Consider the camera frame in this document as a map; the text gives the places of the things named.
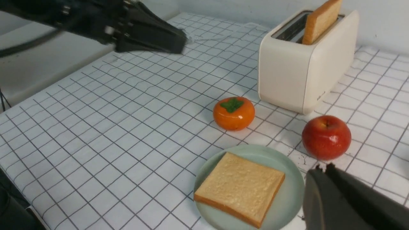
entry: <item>red apple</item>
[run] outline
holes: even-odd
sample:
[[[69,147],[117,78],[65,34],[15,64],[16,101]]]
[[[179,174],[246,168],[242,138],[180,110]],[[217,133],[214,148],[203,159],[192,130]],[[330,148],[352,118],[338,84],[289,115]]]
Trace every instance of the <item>red apple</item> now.
[[[307,152],[318,160],[333,160],[351,144],[351,131],[341,119],[324,115],[310,120],[301,135]]]

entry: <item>table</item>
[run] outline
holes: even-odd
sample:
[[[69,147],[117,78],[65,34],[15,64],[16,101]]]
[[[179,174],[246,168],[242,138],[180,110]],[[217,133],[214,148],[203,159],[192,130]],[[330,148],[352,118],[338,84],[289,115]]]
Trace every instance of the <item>table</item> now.
[[[240,24],[182,13],[169,21],[197,36]],[[325,165],[301,143],[311,118],[336,115],[352,144],[337,167],[409,207],[409,58],[359,46],[351,69],[310,115],[259,100],[265,30],[190,44],[184,55],[110,53],[0,115],[0,166],[50,229],[212,229],[192,200],[195,174],[213,154],[261,144],[302,174]],[[256,118],[217,127],[218,99],[244,96]],[[285,227],[305,229],[302,211]]]

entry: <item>toast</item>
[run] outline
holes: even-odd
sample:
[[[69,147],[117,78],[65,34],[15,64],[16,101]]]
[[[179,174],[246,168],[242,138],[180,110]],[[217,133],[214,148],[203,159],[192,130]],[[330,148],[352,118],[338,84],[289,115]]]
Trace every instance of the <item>toast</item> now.
[[[281,171],[227,152],[193,199],[260,228],[284,179]]]
[[[342,0],[329,0],[307,16],[302,43],[313,44],[332,24],[337,21]]]

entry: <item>green leaf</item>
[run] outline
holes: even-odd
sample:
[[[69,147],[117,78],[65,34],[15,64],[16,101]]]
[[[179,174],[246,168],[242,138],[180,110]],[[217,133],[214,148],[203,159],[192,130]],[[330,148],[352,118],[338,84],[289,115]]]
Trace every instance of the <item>green leaf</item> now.
[[[230,98],[227,102],[220,104],[221,107],[225,108],[228,113],[233,113],[238,108],[244,104],[244,101],[240,101],[237,97]]]

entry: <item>light green plate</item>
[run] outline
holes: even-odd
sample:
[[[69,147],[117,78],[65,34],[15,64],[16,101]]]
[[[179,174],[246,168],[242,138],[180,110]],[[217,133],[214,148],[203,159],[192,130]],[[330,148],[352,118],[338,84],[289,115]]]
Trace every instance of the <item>light green plate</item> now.
[[[268,211],[262,230],[278,230],[286,226],[300,211],[304,196],[304,180],[297,166],[284,154],[260,145],[238,145],[214,155],[200,169],[194,192],[226,152],[234,153],[252,162],[275,168],[285,173],[285,180]],[[249,224],[208,205],[196,202],[196,206],[210,225],[217,230],[255,230]]]

